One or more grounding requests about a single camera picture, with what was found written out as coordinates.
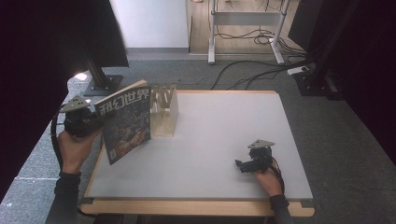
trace black sleeve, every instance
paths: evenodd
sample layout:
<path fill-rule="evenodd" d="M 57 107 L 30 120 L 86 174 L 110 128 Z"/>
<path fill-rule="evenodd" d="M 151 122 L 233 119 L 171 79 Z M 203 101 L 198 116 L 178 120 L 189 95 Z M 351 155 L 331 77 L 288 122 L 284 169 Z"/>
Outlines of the black sleeve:
<path fill-rule="evenodd" d="M 56 182 L 55 199 L 47 216 L 47 224 L 77 223 L 78 185 L 80 174 L 70 175 L 60 172 Z"/>
<path fill-rule="evenodd" d="M 271 207 L 275 213 L 275 220 L 277 224 L 292 224 L 294 223 L 291 219 L 290 212 L 288 209 L 289 203 L 286 200 L 285 195 L 275 195 L 270 197 Z"/>

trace book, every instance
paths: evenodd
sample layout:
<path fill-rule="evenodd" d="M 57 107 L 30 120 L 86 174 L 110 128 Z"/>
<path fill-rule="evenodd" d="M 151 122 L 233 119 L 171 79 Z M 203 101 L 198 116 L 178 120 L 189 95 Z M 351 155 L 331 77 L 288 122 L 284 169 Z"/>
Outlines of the book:
<path fill-rule="evenodd" d="M 94 104 L 105 117 L 103 138 L 110 165 L 151 139 L 151 88 L 140 80 Z"/>

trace power strip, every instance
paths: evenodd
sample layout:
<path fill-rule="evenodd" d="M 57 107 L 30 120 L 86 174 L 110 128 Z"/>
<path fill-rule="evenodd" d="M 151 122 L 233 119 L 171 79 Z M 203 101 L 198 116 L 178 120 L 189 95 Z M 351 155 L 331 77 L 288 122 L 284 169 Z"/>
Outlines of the power strip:
<path fill-rule="evenodd" d="M 307 72 L 309 69 L 305 66 L 296 67 L 288 70 L 288 75 L 294 75 L 302 72 Z"/>

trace wooden file holder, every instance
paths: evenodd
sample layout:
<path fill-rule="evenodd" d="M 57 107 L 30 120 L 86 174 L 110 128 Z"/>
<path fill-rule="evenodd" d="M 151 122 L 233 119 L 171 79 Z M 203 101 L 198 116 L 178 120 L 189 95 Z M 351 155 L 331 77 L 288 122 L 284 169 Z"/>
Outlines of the wooden file holder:
<path fill-rule="evenodd" d="M 151 136 L 173 137 L 178 116 L 176 85 L 151 88 Z"/>

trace white wall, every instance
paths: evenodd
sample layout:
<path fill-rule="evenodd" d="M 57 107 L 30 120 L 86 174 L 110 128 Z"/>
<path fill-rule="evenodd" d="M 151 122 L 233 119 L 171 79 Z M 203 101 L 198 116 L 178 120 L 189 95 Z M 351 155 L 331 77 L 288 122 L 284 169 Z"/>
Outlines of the white wall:
<path fill-rule="evenodd" d="M 110 2 L 120 25 L 125 48 L 189 47 L 190 0 Z"/>

